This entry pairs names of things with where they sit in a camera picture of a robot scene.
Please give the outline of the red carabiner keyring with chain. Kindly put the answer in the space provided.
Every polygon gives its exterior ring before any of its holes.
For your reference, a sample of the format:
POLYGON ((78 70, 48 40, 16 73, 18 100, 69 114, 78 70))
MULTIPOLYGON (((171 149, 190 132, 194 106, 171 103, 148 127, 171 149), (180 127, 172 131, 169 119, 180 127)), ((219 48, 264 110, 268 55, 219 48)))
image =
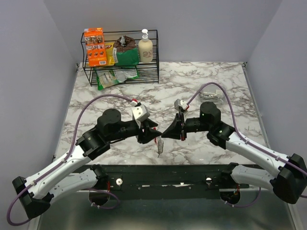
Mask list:
POLYGON ((159 158, 159 156, 163 153, 163 150, 164 150, 164 141, 162 140, 161 137, 156 137, 154 139, 154 142, 157 146, 157 153, 158 153, 158 158, 159 158))

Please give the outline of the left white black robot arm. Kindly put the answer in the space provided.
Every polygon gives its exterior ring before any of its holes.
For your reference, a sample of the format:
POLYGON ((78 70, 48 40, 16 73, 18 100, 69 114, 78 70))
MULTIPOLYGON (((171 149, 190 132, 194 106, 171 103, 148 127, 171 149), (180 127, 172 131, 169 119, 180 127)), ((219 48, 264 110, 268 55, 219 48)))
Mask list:
POLYGON ((94 187, 102 189, 106 177, 95 169, 86 175, 68 175, 94 160, 110 149, 112 142, 136 137, 138 143, 146 144, 161 135, 155 128, 158 124, 149 119, 144 106, 132 109, 132 120, 122 121, 117 109, 107 109, 98 117, 97 124, 73 142, 73 147, 41 171, 27 177, 16 177, 13 187, 29 219, 47 211, 51 203, 61 195, 94 187))

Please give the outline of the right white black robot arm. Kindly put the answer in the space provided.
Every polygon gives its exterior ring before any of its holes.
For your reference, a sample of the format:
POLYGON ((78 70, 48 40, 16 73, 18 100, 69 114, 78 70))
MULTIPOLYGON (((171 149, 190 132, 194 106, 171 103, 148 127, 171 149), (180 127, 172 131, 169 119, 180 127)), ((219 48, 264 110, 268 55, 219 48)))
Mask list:
POLYGON ((248 139, 234 127, 221 121, 221 111, 212 102, 200 106, 197 118, 184 118, 189 105, 180 99, 174 103, 176 113, 172 124, 163 132, 163 138, 184 141, 191 132, 207 132, 207 139, 214 145, 235 152, 254 162, 260 169, 233 163, 221 175, 223 186, 249 184, 273 191, 282 201, 295 204, 307 186, 307 167, 304 159, 273 151, 248 139))

